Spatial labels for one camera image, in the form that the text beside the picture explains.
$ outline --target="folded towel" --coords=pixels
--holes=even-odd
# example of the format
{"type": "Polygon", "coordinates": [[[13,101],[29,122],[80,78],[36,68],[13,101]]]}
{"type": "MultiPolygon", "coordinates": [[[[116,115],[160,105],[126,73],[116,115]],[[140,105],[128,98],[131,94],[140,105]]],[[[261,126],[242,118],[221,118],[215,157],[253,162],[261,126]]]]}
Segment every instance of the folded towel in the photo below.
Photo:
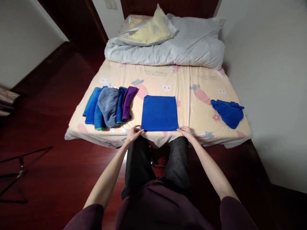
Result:
{"type": "Polygon", "coordinates": [[[119,97],[119,90],[116,88],[105,88],[98,97],[98,106],[103,114],[107,127],[114,128],[120,126],[116,123],[116,109],[119,97]]]}
{"type": "Polygon", "coordinates": [[[235,102],[225,102],[221,100],[211,100],[212,107],[219,113],[222,120],[232,129],[236,129],[244,114],[240,106],[235,102]]]}
{"type": "Polygon", "coordinates": [[[129,86],[126,90],[122,101],[122,119],[124,122],[130,120],[130,104],[134,96],[136,95],[138,88],[129,86]]]}
{"type": "Polygon", "coordinates": [[[95,109],[98,101],[98,96],[101,93],[102,88],[96,87],[92,93],[92,96],[90,97],[91,101],[88,101],[89,106],[86,112],[85,117],[85,123],[87,125],[93,125],[94,124],[94,117],[95,117],[95,109]]]}
{"type": "Polygon", "coordinates": [[[101,88],[99,88],[99,87],[94,88],[94,91],[92,92],[92,94],[91,94],[91,96],[90,96],[90,98],[89,98],[89,100],[88,100],[88,102],[86,104],[86,107],[84,109],[84,112],[83,112],[82,116],[86,117],[86,114],[87,114],[87,111],[89,110],[90,104],[92,103],[92,101],[93,101],[93,99],[94,99],[94,97],[95,97],[95,95],[97,93],[97,90],[99,90],[99,89],[101,89],[101,88]]]}
{"type": "Polygon", "coordinates": [[[124,98],[124,94],[126,92],[127,88],[120,87],[119,88],[119,97],[117,102],[117,110],[116,110],[116,123],[119,125],[124,125],[124,121],[122,120],[122,100],[124,98]]]}
{"type": "Polygon", "coordinates": [[[106,124],[105,124],[105,121],[103,120],[103,115],[98,106],[98,103],[96,104],[96,108],[95,108],[94,126],[95,126],[95,130],[99,130],[99,131],[103,130],[106,127],[106,124]]]}
{"type": "Polygon", "coordinates": [[[144,97],[141,128],[145,131],[176,131],[178,129],[176,98],[144,97]]]}

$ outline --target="maroon shirt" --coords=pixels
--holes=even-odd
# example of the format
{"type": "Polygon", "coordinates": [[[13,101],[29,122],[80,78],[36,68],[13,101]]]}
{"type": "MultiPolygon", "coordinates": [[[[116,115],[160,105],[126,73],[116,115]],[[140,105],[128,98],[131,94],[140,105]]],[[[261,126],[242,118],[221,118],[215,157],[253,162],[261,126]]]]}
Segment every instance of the maroon shirt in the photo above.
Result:
{"type": "MultiPolygon", "coordinates": [[[[64,230],[101,229],[104,209],[92,204],[81,210],[64,230]]],[[[232,197],[225,197],[220,205],[223,230],[258,229],[243,205],[232,197]]],[[[212,225],[182,194],[153,180],[123,200],[118,210],[115,229],[208,229],[212,225]]]]}

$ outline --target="forearm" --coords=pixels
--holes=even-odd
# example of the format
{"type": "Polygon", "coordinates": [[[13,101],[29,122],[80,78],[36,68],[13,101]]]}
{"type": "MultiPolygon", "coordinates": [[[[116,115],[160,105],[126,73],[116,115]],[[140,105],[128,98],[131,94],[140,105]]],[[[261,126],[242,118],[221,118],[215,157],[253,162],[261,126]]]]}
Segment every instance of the forearm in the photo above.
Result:
{"type": "Polygon", "coordinates": [[[118,153],[99,177],[83,208],[91,204],[101,204],[104,209],[106,208],[129,145],[130,143],[126,141],[119,149],[118,153]]]}
{"type": "Polygon", "coordinates": [[[196,139],[193,139],[191,144],[193,145],[199,160],[201,161],[201,164],[220,199],[222,200],[226,196],[231,196],[239,200],[220,167],[203,149],[199,142],[196,139]]]}

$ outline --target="mattress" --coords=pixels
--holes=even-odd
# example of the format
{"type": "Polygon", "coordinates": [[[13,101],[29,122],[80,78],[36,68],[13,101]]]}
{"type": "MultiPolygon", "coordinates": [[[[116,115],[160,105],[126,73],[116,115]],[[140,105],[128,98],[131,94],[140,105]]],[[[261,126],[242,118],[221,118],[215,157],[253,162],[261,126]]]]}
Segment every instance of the mattress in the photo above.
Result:
{"type": "MultiPolygon", "coordinates": [[[[83,99],[77,106],[65,134],[66,140],[82,138],[92,143],[118,148],[123,145],[128,130],[142,121],[143,100],[146,95],[175,96],[178,125],[189,126],[204,146],[224,144],[232,148],[251,138],[251,130],[244,115],[236,129],[228,127],[210,104],[210,100],[234,101],[239,99],[223,70],[216,71],[195,66],[128,65],[105,60],[93,78],[83,99]],[[96,131],[86,125],[82,116],[95,87],[137,87],[138,93],[131,103],[131,120],[117,128],[96,131]]],[[[159,148],[181,136],[177,131],[144,132],[154,148],[159,148]]]]}

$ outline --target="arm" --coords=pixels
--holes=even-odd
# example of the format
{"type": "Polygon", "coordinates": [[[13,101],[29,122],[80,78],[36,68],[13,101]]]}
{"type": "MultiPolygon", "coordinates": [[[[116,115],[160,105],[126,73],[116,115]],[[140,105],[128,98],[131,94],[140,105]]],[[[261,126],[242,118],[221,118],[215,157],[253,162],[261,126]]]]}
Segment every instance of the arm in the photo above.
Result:
{"type": "Polygon", "coordinates": [[[198,143],[196,138],[192,135],[190,128],[181,126],[179,129],[177,129],[177,131],[182,133],[182,135],[185,136],[193,145],[197,156],[201,161],[201,165],[203,166],[205,173],[207,174],[220,199],[222,200],[226,196],[231,196],[236,200],[239,200],[220,167],[198,143]]]}
{"type": "Polygon", "coordinates": [[[130,144],[134,142],[144,131],[143,129],[140,130],[137,128],[138,126],[140,125],[136,125],[129,130],[126,141],[99,177],[83,208],[86,208],[91,204],[101,204],[104,209],[106,208],[118,178],[127,149],[130,144]]]}

